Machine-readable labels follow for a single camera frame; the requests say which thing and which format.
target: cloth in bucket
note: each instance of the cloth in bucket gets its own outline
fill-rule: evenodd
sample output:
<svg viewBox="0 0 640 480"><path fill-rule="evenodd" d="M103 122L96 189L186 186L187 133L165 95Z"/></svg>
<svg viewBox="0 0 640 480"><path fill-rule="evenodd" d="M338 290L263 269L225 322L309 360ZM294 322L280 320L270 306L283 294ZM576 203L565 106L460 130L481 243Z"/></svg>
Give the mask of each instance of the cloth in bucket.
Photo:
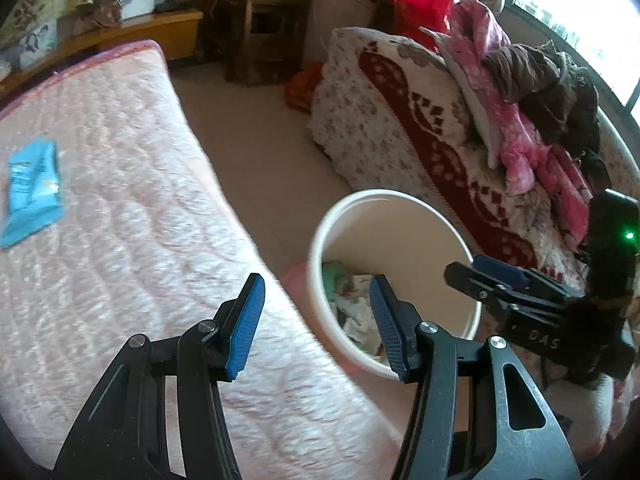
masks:
<svg viewBox="0 0 640 480"><path fill-rule="evenodd" d="M322 284L329 306L342 330L360 350L388 365L369 303L373 274L353 274L340 262L322 263Z"/></svg>

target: blue gripper pad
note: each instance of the blue gripper pad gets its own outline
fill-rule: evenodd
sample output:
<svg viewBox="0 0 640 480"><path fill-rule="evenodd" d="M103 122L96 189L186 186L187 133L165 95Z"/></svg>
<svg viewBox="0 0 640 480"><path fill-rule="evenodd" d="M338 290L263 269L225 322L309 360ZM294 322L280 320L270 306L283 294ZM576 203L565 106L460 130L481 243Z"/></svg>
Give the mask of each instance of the blue gripper pad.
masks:
<svg viewBox="0 0 640 480"><path fill-rule="evenodd" d="M523 290L529 285L529 279L523 269L506 264L485 254L478 254L474 258L472 267L474 270L491 276L494 280L510 285L514 290Z"/></svg>
<svg viewBox="0 0 640 480"><path fill-rule="evenodd" d="M412 304L398 301L383 274L371 280L369 301L389 366L401 381L412 382L417 357L415 327L422 321L420 315Z"/></svg>
<svg viewBox="0 0 640 480"><path fill-rule="evenodd" d="M260 274L251 273L246 280L233 309L241 309L236 324L229 336L229 358L226 362L226 376L233 381L244 370L249 350L258 328L260 314L264 306L265 286Z"/></svg>

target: wooden cabinet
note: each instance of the wooden cabinet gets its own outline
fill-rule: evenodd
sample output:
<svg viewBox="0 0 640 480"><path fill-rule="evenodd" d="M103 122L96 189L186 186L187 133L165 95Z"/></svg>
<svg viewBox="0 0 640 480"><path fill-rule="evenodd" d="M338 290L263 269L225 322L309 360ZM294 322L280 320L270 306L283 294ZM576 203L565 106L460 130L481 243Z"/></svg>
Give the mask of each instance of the wooden cabinet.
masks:
<svg viewBox="0 0 640 480"><path fill-rule="evenodd" d="M300 68L311 0L221 0L231 12L226 78L282 82ZM260 20L270 27L260 30Z"/></svg>
<svg viewBox="0 0 640 480"><path fill-rule="evenodd" d="M70 38L27 70L12 73L0 82L0 102L39 73L83 51L90 54L91 50L102 52L131 41L155 40L169 60L192 56L201 19L202 12L196 9L148 14L125 20L117 27L100 28Z"/></svg>

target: pile of clothes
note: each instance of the pile of clothes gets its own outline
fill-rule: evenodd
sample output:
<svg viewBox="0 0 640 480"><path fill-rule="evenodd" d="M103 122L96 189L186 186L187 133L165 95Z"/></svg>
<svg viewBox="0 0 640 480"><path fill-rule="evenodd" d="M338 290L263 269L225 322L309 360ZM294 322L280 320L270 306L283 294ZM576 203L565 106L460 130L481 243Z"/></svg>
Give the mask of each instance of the pile of clothes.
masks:
<svg viewBox="0 0 640 480"><path fill-rule="evenodd" d="M478 104L469 103L470 111L489 167L502 163L508 194L542 184L567 246L576 250L586 236L592 192L610 184L597 156L598 93L587 70L552 41L535 48L511 44L477 0L454 4L449 23L451 37L436 42L447 65L457 66L452 74L463 92L466 87L467 101L471 94ZM482 129L483 123L489 126Z"/></svg>
<svg viewBox="0 0 640 480"><path fill-rule="evenodd" d="M598 91L588 70L577 66L552 40L542 46L502 46L487 53L482 64L505 102L518 103L546 144L560 144L580 160L591 190L611 182L598 157L600 129Z"/></svg>

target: pink clothing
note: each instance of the pink clothing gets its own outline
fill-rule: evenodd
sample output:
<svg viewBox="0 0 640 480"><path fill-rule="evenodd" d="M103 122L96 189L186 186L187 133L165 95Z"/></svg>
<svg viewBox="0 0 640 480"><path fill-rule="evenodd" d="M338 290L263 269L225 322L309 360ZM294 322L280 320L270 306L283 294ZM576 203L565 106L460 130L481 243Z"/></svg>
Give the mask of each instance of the pink clothing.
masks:
<svg viewBox="0 0 640 480"><path fill-rule="evenodd" d="M449 15L451 54L465 71L486 113L500 125L504 140L500 160L506 168L507 193L533 189L536 178L551 196L564 240L574 250L587 233L591 191L582 173L561 146L545 146L540 133L518 104L502 99L481 63L487 52L511 44L492 12L477 0L453 5Z"/></svg>

